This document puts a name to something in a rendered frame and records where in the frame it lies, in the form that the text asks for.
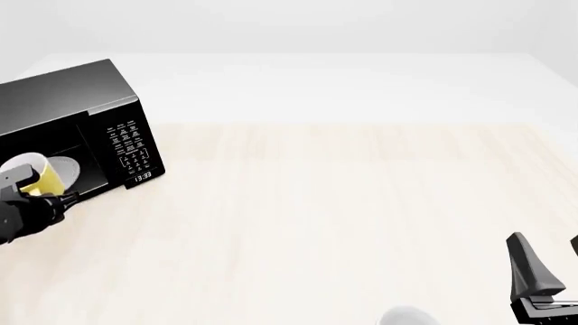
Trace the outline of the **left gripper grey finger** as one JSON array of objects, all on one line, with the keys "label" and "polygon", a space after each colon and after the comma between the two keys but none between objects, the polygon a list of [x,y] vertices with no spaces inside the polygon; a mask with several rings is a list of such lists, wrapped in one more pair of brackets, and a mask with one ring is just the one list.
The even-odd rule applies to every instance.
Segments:
[{"label": "left gripper grey finger", "polygon": [[30,164],[0,172],[0,195],[29,195],[30,191],[25,187],[34,185],[40,178],[40,174]]}]

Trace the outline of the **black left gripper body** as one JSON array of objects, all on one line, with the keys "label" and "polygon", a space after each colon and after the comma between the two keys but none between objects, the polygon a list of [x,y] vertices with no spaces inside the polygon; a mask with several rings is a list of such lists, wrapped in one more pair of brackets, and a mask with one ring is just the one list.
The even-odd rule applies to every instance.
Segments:
[{"label": "black left gripper body", "polygon": [[80,197],[77,191],[61,195],[43,194],[42,202],[50,221],[62,221],[66,211],[80,202]]}]

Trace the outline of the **white rounded object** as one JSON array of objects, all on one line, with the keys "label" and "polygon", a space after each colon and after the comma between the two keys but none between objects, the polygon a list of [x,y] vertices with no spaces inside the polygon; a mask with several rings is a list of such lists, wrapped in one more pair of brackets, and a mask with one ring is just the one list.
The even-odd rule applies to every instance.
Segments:
[{"label": "white rounded object", "polygon": [[440,323],[419,308],[396,306],[383,313],[376,325],[440,325]]}]

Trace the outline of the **black microwave oven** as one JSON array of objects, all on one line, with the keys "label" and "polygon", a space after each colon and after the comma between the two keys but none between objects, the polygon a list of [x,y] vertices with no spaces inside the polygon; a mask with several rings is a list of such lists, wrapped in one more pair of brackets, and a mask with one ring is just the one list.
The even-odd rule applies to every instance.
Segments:
[{"label": "black microwave oven", "polygon": [[0,165],[21,153],[68,157],[88,200],[165,169],[141,101],[111,60],[0,84]]}]

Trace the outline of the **white round turntable plate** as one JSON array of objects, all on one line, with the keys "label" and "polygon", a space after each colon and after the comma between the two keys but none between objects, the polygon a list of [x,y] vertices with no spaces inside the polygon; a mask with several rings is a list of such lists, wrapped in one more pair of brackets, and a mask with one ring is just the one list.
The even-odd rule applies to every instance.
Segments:
[{"label": "white round turntable plate", "polygon": [[48,162],[61,178],[64,188],[70,189],[80,176],[80,165],[68,156],[52,156]]}]

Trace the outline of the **yellow and white mug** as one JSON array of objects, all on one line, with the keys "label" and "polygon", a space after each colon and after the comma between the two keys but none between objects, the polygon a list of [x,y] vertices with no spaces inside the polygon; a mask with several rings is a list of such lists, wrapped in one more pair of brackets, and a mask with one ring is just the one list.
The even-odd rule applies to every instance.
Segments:
[{"label": "yellow and white mug", "polygon": [[14,170],[17,167],[31,167],[32,178],[17,181],[17,187],[21,192],[40,196],[43,194],[64,194],[65,186],[58,173],[54,170],[48,159],[40,153],[22,153],[0,166],[0,172]]}]

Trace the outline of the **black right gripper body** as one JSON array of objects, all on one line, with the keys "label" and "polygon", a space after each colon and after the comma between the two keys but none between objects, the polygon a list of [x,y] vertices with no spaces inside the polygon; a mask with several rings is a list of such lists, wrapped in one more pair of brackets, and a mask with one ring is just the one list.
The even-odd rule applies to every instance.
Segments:
[{"label": "black right gripper body", "polygon": [[510,304],[518,324],[578,325],[578,302],[556,302],[547,297],[520,298]]}]

